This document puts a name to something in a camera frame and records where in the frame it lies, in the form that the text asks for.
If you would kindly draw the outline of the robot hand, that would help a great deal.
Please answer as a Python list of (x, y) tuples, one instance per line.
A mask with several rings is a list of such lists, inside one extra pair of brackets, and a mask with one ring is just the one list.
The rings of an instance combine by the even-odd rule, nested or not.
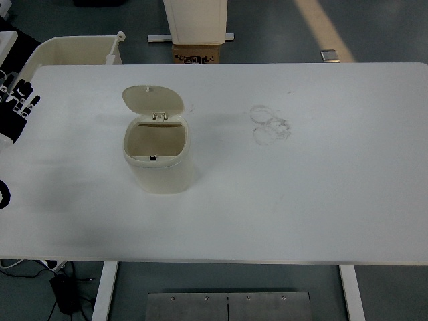
[(30, 82), (20, 79), (14, 86), (15, 76), (5, 74), (1, 78), (1, 151), (15, 144), (27, 125), (27, 119), (41, 100), (34, 96)]

